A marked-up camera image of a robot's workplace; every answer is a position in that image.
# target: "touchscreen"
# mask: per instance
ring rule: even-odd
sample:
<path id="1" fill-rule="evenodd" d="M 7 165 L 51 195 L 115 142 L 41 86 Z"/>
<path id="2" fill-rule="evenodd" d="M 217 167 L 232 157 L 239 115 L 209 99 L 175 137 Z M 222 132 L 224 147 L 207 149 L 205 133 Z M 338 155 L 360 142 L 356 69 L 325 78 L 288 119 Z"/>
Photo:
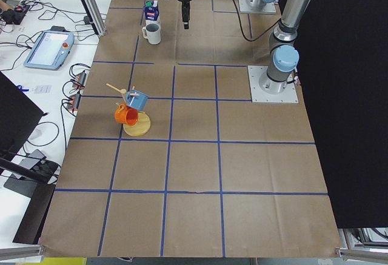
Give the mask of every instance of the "touchscreen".
<path id="1" fill-rule="evenodd" d="M 35 49 L 29 63 L 39 65 L 52 65 L 62 43 L 69 37 L 65 33 L 46 33 L 40 44 Z"/>

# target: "round wooden board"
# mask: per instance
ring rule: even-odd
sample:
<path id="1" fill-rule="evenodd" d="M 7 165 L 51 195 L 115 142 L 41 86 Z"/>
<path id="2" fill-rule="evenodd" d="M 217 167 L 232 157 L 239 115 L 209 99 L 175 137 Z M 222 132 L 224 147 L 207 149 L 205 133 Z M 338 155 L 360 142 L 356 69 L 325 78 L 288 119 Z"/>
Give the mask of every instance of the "round wooden board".
<path id="1" fill-rule="evenodd" d="M 149 131 L 151 127 L 151 119 L 145 113 L 139 112 L 138 122 L 134 126 L 128 126 L 127 124 L 123 124 L 123 128 L 125 133 L 130 136 L 143 136 L 145 133 Z"/>

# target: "orange mug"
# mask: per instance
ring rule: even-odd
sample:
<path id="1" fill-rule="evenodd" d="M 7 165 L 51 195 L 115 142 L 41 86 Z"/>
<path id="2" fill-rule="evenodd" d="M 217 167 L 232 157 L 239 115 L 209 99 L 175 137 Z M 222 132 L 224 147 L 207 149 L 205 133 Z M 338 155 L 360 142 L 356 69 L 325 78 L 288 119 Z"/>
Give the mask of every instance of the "orange mug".
<path id="1" fill-rule="evenodd" d="M 121 124 L 134 126 L 138 122 L 139 114 L 136 109 L 120 104 L 115 111 L 115 120 Z"/>

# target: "grid of blue tape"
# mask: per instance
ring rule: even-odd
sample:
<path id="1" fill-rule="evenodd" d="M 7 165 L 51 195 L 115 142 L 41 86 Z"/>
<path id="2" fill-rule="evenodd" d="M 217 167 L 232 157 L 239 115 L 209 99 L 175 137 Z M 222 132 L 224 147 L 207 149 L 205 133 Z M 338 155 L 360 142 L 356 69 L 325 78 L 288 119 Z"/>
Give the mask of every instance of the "grid of blue tape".
<path id="1" fill-rule="evenodd" d="M 124 9 L 141 9 L 136 7 L 111 7 L 111 8 L 124 8 Z M 213 12 L 219 13 L 233 13 L 233 12 L 222 12 L 214 11 L 214 3 L 212 0 L 212 10 Z M 252 37 L 252 25 L 250 23 L 250 18 L 248 17 L 250 36 Z M 140 25 L 143 22 L 143 15 L 141 15 Z M 139 36 L 136 40 L 135 53 L 133 55 L 133 61 L 130 62 L 121 62 L 121 61 L 94 61 L 97 63 L 109 63 L 109 64 L 128 64 L 131 65 L 130 80 L 128 88 L 130 89 L 132 85 L 133 71 L 136 64 L 154 64 L 152 62 L 136 62 L 136 55 L 138 52 Z M 83 137 L 71 137 L 71 139 L 77 140 L 95 140 L 95 141 L 117 141 L 117 148 L 115 154 L 115 160 L 113 164 L 112 175 L 110 179 L 109 189 L 55 189 L 57 192 L 104 192 L 108 193 L 107 204 L 105 207 L 104 222 L 102 225 L 102 232 L 98 248 L 98 256 L 101 255 L 102 245 L 104 243 L 105 227 L 107 223 L 107 218 L 109 214 L 109 205 L 110 198 L 112 193 L 157 193 L 163 194 L 163 213 L 162 213 L 162 232 L 161 232 L 161 247 L 160 247 L 160 256 L 164 255 L 164 236 L 166 231 L 166 213 L 167 213 L 167 195 L 168 194 L 205 194 L 205 195 L 219 195 L 220 197 L 220 214 L 221 214 L 221 242 L 222 242 L 222 256 L 226 257 L 226 247 L 225 247 L 225 226 L 224 226 L 224 195 L 324 195 L 327 196 L 327 193 L 323 192 L 237 192 L 237 191 L 223 191 L 222 189 L 222 167 L 221 167 L 221 144 L 293 144 L 293 145 L 314 145 L 314 142 L 266 142 L 266 141 L 221 141 L 220 138 L 220 129 L 219 129 L 219 108 L 218 103 L 220 101 L 237 101 L 237 102 L 246 102 L 250 99 L 220 99 L 218 98 L 218 83 L 217 83 L 217 67 L 246 67 L 245 65 L 221 65 L 221 64 L 180 64 L 180 65 L 200 65 L 200 66 L 211 66 L 214 67 L 215 74 L 215 98 L 175 98 L 175 74 L 176 67 L 173 68 L 173 82 L 172 82 L 172 93 L 171 97 L 151 97 L 150 99 L 168 99 L 171 100 L 171 111 L 170 111 L 170 127 L 169 127 L 169 138 L 168 139 L 138 139 L 138 138 L 123 138 L 123 128 L 121 126 L 119 137 L 118 138 L 83 138 Z M 89 98 L 120 98 L 120 96 L 98 96 L 98 95 L 89 95 L 83 96 Z M 194 141 L 194 140 L 184 140 L 184 139 L 172 139 L 172 129 L 173 129 L 173 106 L 174 101 L 176 100 L 198 100 L 198 101 L 215 101 L 216 104 L 216 128 L 217 128 L 217 140 L 216 141 Z M 119 190 L 113 189 L 113 181 L 115 178 L 116 164 L 118 160 L 120 145 L 122 141 L 158 141 L 158 142 L 167 142 L 167 162 L 166 162 L 166 175 L 164 190 Z M 169 164 L 170 164 L 170 148 L 171 143 L 215 143 L 218 147 L 218 171 L 219 171 L 219 191 L 205 191 L 205 192 L 192 192 L 192 191 L 183 191 L 183 190 L 168 190 L 168 181 L 169 181 Z"/>

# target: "mounting plate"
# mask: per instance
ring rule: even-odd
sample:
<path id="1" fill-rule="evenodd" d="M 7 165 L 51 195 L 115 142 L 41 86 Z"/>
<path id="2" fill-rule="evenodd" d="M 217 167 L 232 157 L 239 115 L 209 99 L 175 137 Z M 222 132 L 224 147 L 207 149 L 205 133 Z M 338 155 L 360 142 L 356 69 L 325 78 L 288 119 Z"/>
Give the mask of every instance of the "mounting plate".
<path id="1" fill-rule="evenodd" d="M 247 0 L 238 0 L 240 6 L 240 13 L 260 13 L 262 15 L 274 15 L 276 14 L 276 8 L 274 3 L 267 3 L 264 8 L 255 8 L 248 5 Z"/>
<path id="2" fill-rule="evenodd" d="M 259 86 L 260 76 L 266 72 L 268 66 L 248 66 L 250 94 L 253 103 L 299 103 L 294 84 L 287 84 L 286 89 L 277 95 L 265 92 Z"/>

